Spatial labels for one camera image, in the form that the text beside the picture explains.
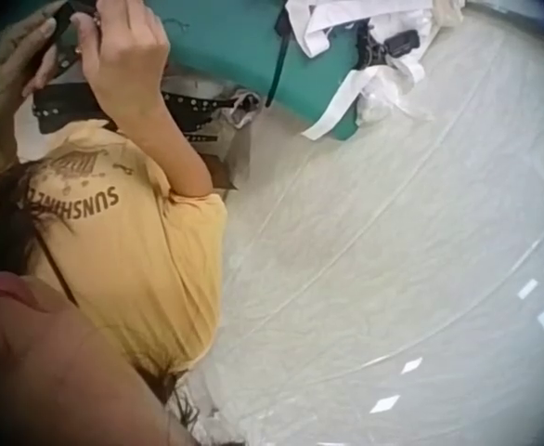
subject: black strap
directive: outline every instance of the black strap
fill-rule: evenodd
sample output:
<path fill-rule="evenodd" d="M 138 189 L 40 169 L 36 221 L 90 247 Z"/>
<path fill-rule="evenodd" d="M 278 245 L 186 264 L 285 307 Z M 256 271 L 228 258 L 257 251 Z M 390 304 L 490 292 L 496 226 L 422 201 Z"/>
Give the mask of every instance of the black strap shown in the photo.
<path fill-rule="evenodd" d="M 276 90 L 278 90 L 278 84 L 280 82 L 280 76 L 282 75 L 282 69 L 284 68 L 284 60 L 287 57 L 289 50 L 289 43 L 291 42 L 292 30 L 291 21 L 289 20 L 289 13 L 284 5 L 274 25 L 276 33 L 280 36 L 280 50 L 278 52 L 278 58 L 276 60 L 276 68 L 274 69 L 274 77 L 272 78 L 272 85 L 268 90 L 268 96 L 266 99 L 266 107 L 269 107 L 276 96 Z"/>

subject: finger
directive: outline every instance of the finger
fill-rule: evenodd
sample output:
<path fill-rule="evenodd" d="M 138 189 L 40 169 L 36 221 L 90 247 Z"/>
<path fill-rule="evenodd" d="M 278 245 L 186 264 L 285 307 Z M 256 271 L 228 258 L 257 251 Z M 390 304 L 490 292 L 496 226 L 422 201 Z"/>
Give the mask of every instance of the finger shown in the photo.
<path fill-rule="evenodd" d="M 33 80 L 34 87 L 36 89 L 41 89 L 47 85 L 47 83 L 53 77 L 53 73 L 58 67 L 58 47 L 52 45 L 47 52 L 43 55 L 41 60 L 41 65 L 37 70 Z"/>
<path fill-rule="evenodd" d="M 22 88 L 23 98 L 27 98 L 35 90 L 34 83 L 35 83 L 35 79 L 33 78 L 27 83 L 27 85 L 24 86 L 24 88 Z"/>
<path fill-rule="evenodd" d="M 78 33 L 78 48 L 82 55 L 83 72 L 92 76 L 98 69 L 98 29 L 89 15 L 77 12 L 71 16 L 71 22 Z"/>
<path fill-rule="evenodd" d="M 149 22 L 149 27 L 152 30 L 152 35 L 156 39 L 157 43 L 160 45 L 169 45 L 169 36 L 167 31 L 165 31 L 161 19 L 152 11 L 152 9 L 147 8 L 147 18 Z"/>
<path fill-rule="evenodd" d="M 127 12 L 132 31 L 142 33 L 147 29 L 147 8 L 144 6 L 144 0 L 125 0 L 127 3 Z"/>
<path fill-rule="evenodd" d="M 56 20 L 47 19 L 32 33 L 27 35 L 16 47 L 12 56 L 6 61 L 7 72 L 21 72 L 26 68 L 31 59 L 43 48 L 43 45 L 56 30 Z"/>
<path fill-rule="evenodd" d="M 125 0 L 98 0 L 97 12 L 101 20 L 101 31 L 104 38 L 117 39 L 121 33 L 128 33 L 130 26 L 128 21 L 127 4 Z"/>

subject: lips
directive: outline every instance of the lips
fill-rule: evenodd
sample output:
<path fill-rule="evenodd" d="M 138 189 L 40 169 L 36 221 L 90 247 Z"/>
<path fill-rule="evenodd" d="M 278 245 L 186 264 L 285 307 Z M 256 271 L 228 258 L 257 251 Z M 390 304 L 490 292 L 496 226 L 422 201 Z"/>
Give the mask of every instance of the lips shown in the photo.
<path fill-rule="evenodd" d="M 29 285 L 21 277 L 11 272 L 0 272 L 0 297 L 16 300 L 26 307 L 45 312 Z"/>

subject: hand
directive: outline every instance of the hand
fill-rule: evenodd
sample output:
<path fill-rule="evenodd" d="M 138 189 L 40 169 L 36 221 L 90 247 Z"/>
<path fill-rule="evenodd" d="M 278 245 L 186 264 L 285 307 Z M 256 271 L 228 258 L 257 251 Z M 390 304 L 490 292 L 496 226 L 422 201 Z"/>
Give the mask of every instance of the hand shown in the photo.
<path fill-rule="evenodd" d="M 49 81 L 57 50 L 49 49 L 39 67 L 32 62 L 55 31 L 52 16 L 63 3 L 46 5 L 0 34 L 0 125 L 12 122 L 24 99 Z"/>
<path fill-rule="evenodd" d="M 169 40 L 143 0 L 98 0 L 101 37 L 92 18 L 72 16 L 84 77 L 101 109 L 124 133 L 164 108 L 161 79 Z"/>

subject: person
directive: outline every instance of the person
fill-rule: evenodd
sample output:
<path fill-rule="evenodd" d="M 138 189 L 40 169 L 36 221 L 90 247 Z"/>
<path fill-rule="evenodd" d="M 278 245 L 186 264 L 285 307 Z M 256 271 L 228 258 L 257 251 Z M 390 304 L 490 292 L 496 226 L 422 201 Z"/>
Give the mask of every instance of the person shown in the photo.
<path fill-rule="evenodd" d="M 0 272 L 0 445 L 12 444 L 198 446 L 82 311 Z"/>
<path fill-rule="evenodd" d="M 142 0 L 98 0 L 100 29 L 71 18 L 84 77 L 119 130 L 71 123 L 47 156 L 19 162 L 14 114 L 51 78 L 55 48 L 38 54 L 61 4 L 0 35 L 0 272 L 70 300 L 165 403 L 214 341 L 227 211 L 164 105 L 169 41 Z M 0 289 L 13 281 L 1 275 Z M 24 323 L 10 320 L 14 336 Z"/>

